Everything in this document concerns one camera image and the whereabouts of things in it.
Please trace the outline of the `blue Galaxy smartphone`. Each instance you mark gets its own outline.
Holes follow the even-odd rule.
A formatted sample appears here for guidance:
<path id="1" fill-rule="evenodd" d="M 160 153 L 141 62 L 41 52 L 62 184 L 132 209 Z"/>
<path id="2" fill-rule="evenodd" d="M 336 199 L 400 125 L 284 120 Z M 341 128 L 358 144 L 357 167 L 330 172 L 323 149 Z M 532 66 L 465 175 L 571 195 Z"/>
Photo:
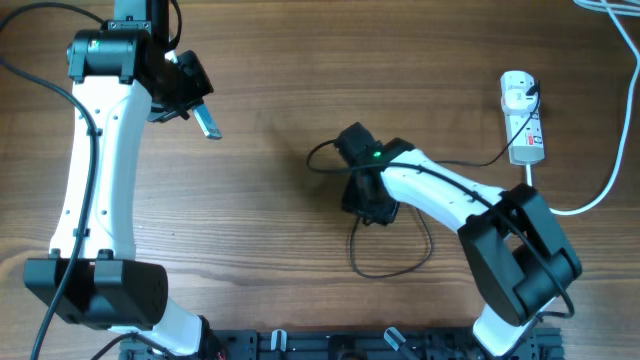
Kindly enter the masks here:
<path id="1" fill-rule="evenodd" d="M 193 114 L 207 139 L 220 140 L 222 138 L 221 131 L 205 103 L 194 107 Z"/>

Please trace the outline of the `white power strip socket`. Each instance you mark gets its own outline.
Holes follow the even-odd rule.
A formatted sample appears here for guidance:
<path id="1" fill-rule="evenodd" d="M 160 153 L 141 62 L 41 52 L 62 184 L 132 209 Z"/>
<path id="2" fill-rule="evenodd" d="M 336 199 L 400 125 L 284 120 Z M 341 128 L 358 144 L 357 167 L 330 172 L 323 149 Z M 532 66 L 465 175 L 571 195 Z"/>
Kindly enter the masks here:
<path id="1" fill-rule="evenodd" d="M 521 88 L 528 95 L 535 94 L 537 103 L 531 113 L 506 115 L 505 128 L 509 160 L 514 165 L 534 165 L 545 157 L 540 119 L 540 83 L 529 73 L 520 70 L 505 72 L 500 78 L 501 98 L 505 90 Z"/>

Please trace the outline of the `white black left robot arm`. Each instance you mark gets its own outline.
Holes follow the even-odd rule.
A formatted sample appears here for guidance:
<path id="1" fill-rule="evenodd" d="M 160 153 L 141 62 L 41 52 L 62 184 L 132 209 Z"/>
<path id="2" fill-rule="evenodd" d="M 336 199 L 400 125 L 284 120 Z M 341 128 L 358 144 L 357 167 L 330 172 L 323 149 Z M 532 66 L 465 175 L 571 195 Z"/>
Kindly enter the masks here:
<path id="1" fill-rule="evenodd" d="M 205 104 L 213 88 L 197 56 L 176 50 L 174 1 L 119 1 L 68 48 L 75 127 L 63 211 L 48 256 L 25 264 L 26 287 L 49 317 L 146 342 L 171 359 L 219 359 L 208 321 L 168 295 L 168 277 L 136 257 L 132 211 L 146 123 L 195 118 L 220 130 Z"/>

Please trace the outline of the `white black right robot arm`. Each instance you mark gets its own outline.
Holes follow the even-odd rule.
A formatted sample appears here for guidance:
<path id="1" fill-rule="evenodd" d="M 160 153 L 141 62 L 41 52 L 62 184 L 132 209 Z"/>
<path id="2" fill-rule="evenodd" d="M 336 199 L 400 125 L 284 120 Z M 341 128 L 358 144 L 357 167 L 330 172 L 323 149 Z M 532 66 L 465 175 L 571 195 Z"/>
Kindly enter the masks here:
<path id="1" fill-rule="evenodd" d="M 582 265 L 539 192 L 469 180 L 430 160 L 413 144 L 383 144 L 361 124 L 332 145 L 347 164 L 342 208 L 361 224 L 386 226 L 406 203 L 456 233 L 485 307 L 472 327 L 493 357 L 512 353 L 535 324 L 567 300 Z"/>

